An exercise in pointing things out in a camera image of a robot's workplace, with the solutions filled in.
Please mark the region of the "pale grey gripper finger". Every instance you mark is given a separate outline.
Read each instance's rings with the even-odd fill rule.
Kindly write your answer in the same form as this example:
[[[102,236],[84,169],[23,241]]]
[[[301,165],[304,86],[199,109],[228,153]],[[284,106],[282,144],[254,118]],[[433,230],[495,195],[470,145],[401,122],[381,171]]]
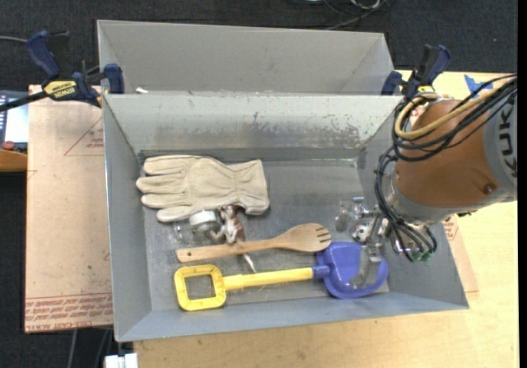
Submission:
[[[369,251],[366,245],[361,247],[359,262],[357,265],[357,274],[350,278],[350,283],[354,288],[363,288],[366,285],[370,266]]]
[[[380,255],[366,255],[366,274],[365,274],[365,284],[372,285],[376,283],[377,273],[379,271],[380,265],[383,262],[383,259]]]

